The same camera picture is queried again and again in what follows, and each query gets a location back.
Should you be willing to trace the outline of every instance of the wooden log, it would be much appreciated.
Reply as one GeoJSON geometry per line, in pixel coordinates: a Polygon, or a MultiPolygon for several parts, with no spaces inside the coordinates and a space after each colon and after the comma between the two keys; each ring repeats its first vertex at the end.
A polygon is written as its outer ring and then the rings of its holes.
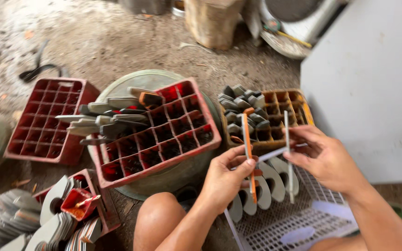
{"type": "Polygon", "coordinates": [[[196,41],[207,48],[227,50],[245,0],[184,0],[185,21],[196,41]]]}

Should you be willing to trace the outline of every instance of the dirt floor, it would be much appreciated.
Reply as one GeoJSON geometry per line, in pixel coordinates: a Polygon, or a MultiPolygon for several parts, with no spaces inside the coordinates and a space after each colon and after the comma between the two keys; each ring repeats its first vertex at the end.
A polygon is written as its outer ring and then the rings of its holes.
{"type": "MultiPolygon", "coordinates": [[[[268,46],[255,48],[243,24],[234,47],[209,54],[179,44],[195,43],[184,20],[165,14],[144,17],[128,14],[116,2],[103,0],[0,0],[0,114],[11,126],[17,122],[35,81],[24,83],[18,74],[34,68],[34,57],[46,39],[50,42],[42,64],[66,67],[72,77],[89,80],[100,90],[134,71],[165,69],[195,77],[212,100],[225,85],[270,90],[299,87],[300,62],[285,58],[268,46]],[[26,34],[33,35],[26,39],[26,34]]],[[[57,76],[49,70],[40,77],[57,76]]],[[[32,179],[23,186],[37,191],[51,186],[64,174],[94,168],[84,151],[78,166],[6,160],[0,166],[0,193],[15,180],[32,179]]],[[[389,201],[402,204],[402,185],[377,189],[389,201]]],[[[121,226],[97,242],[97,250],[132,250],[134,223],[141,202],[110,190],[121,226]],[[124,211],[129,202],[134,206],[124,211]]],[[[227,221],[215,220],[204,250],[238,250],[227,221]]]]}

